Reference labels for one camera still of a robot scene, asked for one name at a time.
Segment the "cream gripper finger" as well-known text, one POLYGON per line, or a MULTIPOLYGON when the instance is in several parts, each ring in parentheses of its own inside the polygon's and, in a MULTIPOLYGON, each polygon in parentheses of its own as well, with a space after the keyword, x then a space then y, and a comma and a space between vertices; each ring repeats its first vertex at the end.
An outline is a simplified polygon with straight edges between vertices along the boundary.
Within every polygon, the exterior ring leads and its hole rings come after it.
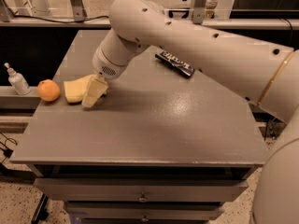
POLYGON ((92 107, 98 99, 107 92, 108 84, 103 77, 91 77, 83 95, 82 105, 92 107))

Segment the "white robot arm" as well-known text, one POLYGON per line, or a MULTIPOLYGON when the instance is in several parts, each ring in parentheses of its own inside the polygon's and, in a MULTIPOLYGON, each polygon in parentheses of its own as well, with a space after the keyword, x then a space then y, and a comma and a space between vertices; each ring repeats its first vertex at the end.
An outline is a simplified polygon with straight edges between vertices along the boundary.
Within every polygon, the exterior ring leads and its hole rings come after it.
POLYGON ((155 46, 285 122, 263 166, 249 224, 299 224, 299 51, 171 19, 147 0, 115 0, 109 22, 93 55, 99 77, 119 77, 155 46))

